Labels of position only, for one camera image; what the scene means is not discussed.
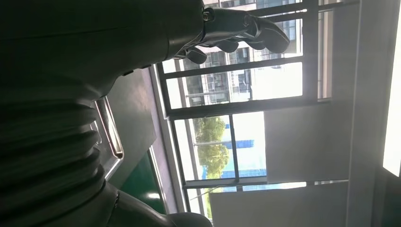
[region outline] window glass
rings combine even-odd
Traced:
[[[263,112],[234,114],[233,120],[239,176],[266,176]]]
[[[228,54],[229,64],[249,62],[249,48],[239,48]]]
[[[302,0],[256,0],[256,7],[258,9],[263,9],[268,7],[293,4],[296,2],[302,2]]]
[[[218,2],[216,2],[216,3],[211,3],[211,4],[205,4],[205,9],[206,8],[219,8],[220,6],[219,6],[219,4],[218,4]]]
[[[173,109],[301,96],[302,63],[168,79],[167,85]]]
[[[319,13],[318,21],[318,98],[331,97],[333,59],[333,11]]]
[[[321,184],[329,184],[329,183],[341,183],[341,182],[348,182],[348,180],[337,180],[337,181],[315,181],[315,185],[321,185]]]
[[[249,186],[243,186],[242,190],[245,192],[245,191],[260,191],[260,190],[272,190],[272,189],[290,189],[290,188],[301,188],[301,187],[306,187],[306,182],[249,185]]]
[[[254,4],[255,2],[256,2],[255,0],[226,0],[226,1],[222,0],[221,7],[222,8],[239,7],[248,4]]]
[[[174,123],[186,180],[232,177],[225,173],[234,166],[228,116],[178,120]]]
[[[326,4],[332,4],[332,3],[337,3],[337,2],[343,2],[344,0],[319,0],[319,6],[320,5],[326,5]]]

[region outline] window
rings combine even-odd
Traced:
[[[331,4],[337,2],[344,2],[344,0],[319,0],[319,5]]]
[[[187,107],[246,102],[302,95],[302,63],[236,70],[180,78],[186,98],[202,97],[203,102],[189,102]],[[182,96],[180,89],[169,87]],[[182,99],[170,99],[172,108],[181,108]]]
[[[218,5],[218,3],[211,3],[211,4],[207,4],[205,5],[205,9],[206,8],[219,8],[220,6]]]
[[[222,8],[231,8],[231,7],[243,6],[243,5],[247,5],[247,4],[253,4],[253,3],[255,3],[255,0],[228,0],[228,1],[222,1],[221,7]]]
[[[207,5],[217,7],[216,2],[211,0]],[[223,8],[255,10],[298,2],[302,1],[222,0],[220,4]],[[312,1],[304,2],[293,5],[292,12],[277,11],[284,7],[253,11],[271,12],[260,16],[274,18],[289,37],[290,45],[284,53],[254,50],[240,42],[233,53],[199,47],[208,56],[201,65],[186,60],[158,65],[164,70],[159,78],[190,211],[212,219],[210,193],[311,185],[268,184],[263,114],[272,109],[328,102],[318,102],[317,97],[328,97],[323,95],[325,89],[329,93],[326,85],[330,84],[330,70],[328,63],[323,66],[322,62],[326,61],[324,55],[329,56],[332,21],[328,21],[332,20],[332,12],[321,12],[313,18],[312,10],[305,8]]]

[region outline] green foliage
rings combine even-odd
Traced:
[[[212,216],[212,207],[210,205],[209,193],[205,194],[205,204],[206,204],[206,212],[208,214],[208,218],[213,218],[213,216]]]
[[[219,117],[194,119],[197,142],[221,141],[226,124]],[[198,146],[199,163],[206,166],[208,179],[220,178],[228,163],[228,149],[221,144]]]
[[[228,163],[228,149],[219,145],[198,147],[199,163],[208,169],[208,179],[220,178]]]

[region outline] bolt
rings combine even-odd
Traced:
[[[244,16],[244,26],[248,27],[249,26],[249,20],[251,19],[251,17],[249,15],[245,15]]]
[[[208,11],[203,12],[202,17],[204,21],[212,20],[212,14]]]

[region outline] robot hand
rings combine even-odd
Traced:
[[[205,62],[207,56],[195,46],[218,47],[224,52],[234,52],[238,43],[246,42],[256,50],[267,48],[274,53],[284,52],[289,45],[286,34],[266,18],[249,15],[246,11],[231,9],[204,9],[203,32],[193,42],[185,45],[175,59],[188,58],[196,64]]]

